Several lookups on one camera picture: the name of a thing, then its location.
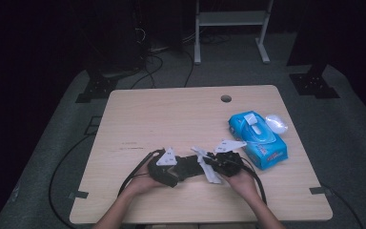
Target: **dark background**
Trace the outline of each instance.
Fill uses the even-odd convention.
[[[259,2],[201,6],[263,8]],[[105,64],[116,72],[141,68],[136,26],[178,47],[176,37],[193,25],[194,0],[0,0],[0,210],[78,73]],[[268,32],[293,31],[289,64],[311,64],[324,54],[366,104],[366,1],[275,0]]]

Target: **white shelf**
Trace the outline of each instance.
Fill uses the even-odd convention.
[[[199,26],[254,26],[263,25],[266,11],[200,12]]]

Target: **gray carpet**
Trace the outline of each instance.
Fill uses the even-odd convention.
[[[202,64],[194,66],[187,87],[277,86],[318,179],[347,200],[366,228],[366,107],[347,78],[331,66],[326,68],[323,77],[340,98],[298,95],[289,74],[305,73],[309,66],[286,67],[295,34],[266,36],[265,46],[272,61],[269,65],[261,62],[254,38],[253,34],[236,35],[220,45],[202,46]],[[193,45],[186,46],[185,50],[193,56]],[[162,58],[163,66],[152,75],[154,86],[183,87],[192,67],[190,57],[184,52],[162,52],[156,56]],[[159,59],[149,57],[147,68],[152,71],[159,64]],[[142,71],[121,79],[117,89],[129,89],[145,74]],[[0,228],[67,228],[50,208],[49,187],[55,168],[69,152],[58,167],[51,193],[54,208],[68,221],[72,193],[77,191],[94,141],[94,135],[85,132],[91,118],[103,114],[107,102],[93,99],[90,103],[75,103],[88,82],[87,73],[82,72],[70,84],[19,180],[17,197],[13,195],[0,214]],[[135,88],[151,87],[153,83],[147,77]],[[93,124],[98,122],[99,118],[93,119]],[[88,133],[95,128],[90,126]],[[359,228],[340,198],[331,195],[328,200],[334,211],[332,219],[284,222],[285,225],[288,228]]]

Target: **hole in table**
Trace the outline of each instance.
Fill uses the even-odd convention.
[[[226,95],[226,94],[224,94],[224,95],[222,95],[221,96],[221,101],[223,101],[223,102],[231,102],[233,99],[229,96],[229,95]]]

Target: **blue package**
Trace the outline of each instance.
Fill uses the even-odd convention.
[[[246,141],[243,149],[257,168],[265,170],[288,158],[287,145],[260,114],[253,111],[235,114],[228,122],[234,138]]]

